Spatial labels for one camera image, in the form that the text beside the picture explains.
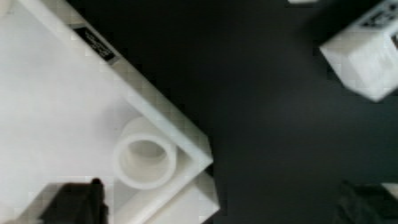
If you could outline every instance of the dark surface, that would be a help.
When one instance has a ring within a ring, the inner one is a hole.
[[[341,179],[398,181],[398,98],[350,93],[318,53],[377,1],[71,3],[211,138],[213,223],[331,223]]]

